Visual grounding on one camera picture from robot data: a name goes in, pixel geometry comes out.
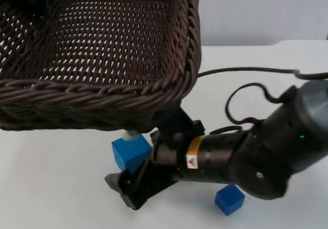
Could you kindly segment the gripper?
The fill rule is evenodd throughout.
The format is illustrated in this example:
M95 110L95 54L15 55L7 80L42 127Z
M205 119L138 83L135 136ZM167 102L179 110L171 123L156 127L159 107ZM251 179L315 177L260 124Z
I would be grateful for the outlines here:
M193 121L180 106L157 128L150 134L152 154L136 173L113 173L105 177L108 186L133 210L140 209L149 198L174 185L177 176L186 173L188 146L195 137L204 134L202 123Z

